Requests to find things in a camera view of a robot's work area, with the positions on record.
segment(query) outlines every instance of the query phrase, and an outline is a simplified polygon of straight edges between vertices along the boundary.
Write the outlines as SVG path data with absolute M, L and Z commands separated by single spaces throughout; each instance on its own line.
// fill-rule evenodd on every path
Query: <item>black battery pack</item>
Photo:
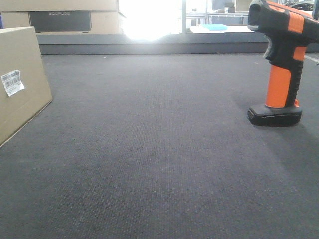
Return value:
M 273 108 L 260 104 L 251 106 L 247 115 L 249 121 L 254 125 L 285 127 L 300 121 L 302 109 L 296 106 Z

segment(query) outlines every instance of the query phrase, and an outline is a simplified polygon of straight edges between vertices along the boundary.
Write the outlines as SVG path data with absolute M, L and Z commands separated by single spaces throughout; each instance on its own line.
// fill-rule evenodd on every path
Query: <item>orange and black tool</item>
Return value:
M 302 11 L 265 0 L 251 2 L 248 28 L 268 38 L 264 57 L 269 60 L 266 102 L 251 106 L 248 119 L 261 126 L 290 126 L 300 121 L 296 99 L 306 47 L 319 42 L 319 22 Z

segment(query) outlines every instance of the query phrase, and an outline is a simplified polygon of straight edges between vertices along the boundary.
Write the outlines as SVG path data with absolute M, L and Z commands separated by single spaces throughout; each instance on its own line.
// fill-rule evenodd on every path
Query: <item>cardboard box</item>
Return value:
M 248 12 L 251 0 L 236 0 L 235 12 Z
M 123 17 L 117 12 L 91 11 L 91 29 L 87 32 L 78 31 L 44 31 L 37 34 L 121 34 Z M 31 26 L 29 12 L 2 12 L 2 22 L 4 28 Z
M 0 30 L 0 147 L 51 101 L 33 27 Z
M 1 0 L 0 11 L 118 11 L 117 0 Z

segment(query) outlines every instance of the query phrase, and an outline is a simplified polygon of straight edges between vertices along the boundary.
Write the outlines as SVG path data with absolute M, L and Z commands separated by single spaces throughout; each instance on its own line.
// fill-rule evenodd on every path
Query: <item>sticker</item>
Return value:
M 18 70 L 11 71 L 1 76 L 1 79 L 8 96 L 12 96 L 18 91 L 24 89 L 24 85 L 21 81 L 21 72 Z

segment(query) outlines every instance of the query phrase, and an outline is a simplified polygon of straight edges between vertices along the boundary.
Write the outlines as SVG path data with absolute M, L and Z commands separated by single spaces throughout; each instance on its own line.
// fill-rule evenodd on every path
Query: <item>car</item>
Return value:
M 313 8 L 314 8 L 314 1 L 300 1 L 300 2 L 297 2 L 289 7 L 312 15 Z

